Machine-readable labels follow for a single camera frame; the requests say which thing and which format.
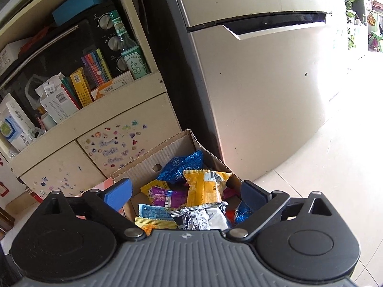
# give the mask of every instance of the green bottle cap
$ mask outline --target green bottle cap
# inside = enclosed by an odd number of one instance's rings
[[[109,12],[109,16],[112,19],[116,19],[116,18],[120,17],[120,15],[118,14],[118,12],[116,10]]]

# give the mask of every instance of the silver foil wrapper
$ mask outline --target silver foil wrapper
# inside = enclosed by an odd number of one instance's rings
[[[216,230],[226,234],[231,229],[225,216],[227,202],[185,207],[170,213],[181,230]]]

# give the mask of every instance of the tile floor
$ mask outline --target tile floor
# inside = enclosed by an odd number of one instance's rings
[[[292,197],[306,197],[314,190],[327,196],[360,241],[361,256],[352,276],[360,287],[383,285],[381,61],[378,53],[360,60],[331,101],[336,109],[331,118],[296,154],[255,181]],[[20,215],[22,220],[10,233],[18,232],[36,206]],[[1,241],[5,252],[10,237]]]

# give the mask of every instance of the oven knob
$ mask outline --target oven knob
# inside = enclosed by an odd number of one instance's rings
[[[119,51],[122,47],[121,39],[117,35],[111,37],[108,41],[108,47],[112,51]]]
[[[117,59],[117,68],[121,72],[127,72],[128,71],[128,66],[126,65],[126,62],[125,62],[125,60],[124,60],[124,58],[122,56],[120,56]]]
[[[102,15],[98,20],[98,25],[101,29],[109,30],[113,27],[112,18],[110,18],[109,14]]]

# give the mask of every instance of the yellow snack wrapper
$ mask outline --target yellow snack wrapper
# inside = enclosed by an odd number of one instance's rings
[[[148,218],[135,218],[135,225],[143,229],[146,235],[150,235],[153,229],[170,229],[175,230],[178,225],[174,221],[160,220],[160,219],[148,219]]]
[[[186,207],[221,202],[226,181],[231,176],[228,172],[206,169],[184,170],[183,175],[190,186]]]
[[[154,205],[154,195],[151,190],[152,187],[169,190],[169,186],[166,181],[153,180],[141,188],[141,192],[145,194],[148,197],[150,203]]]

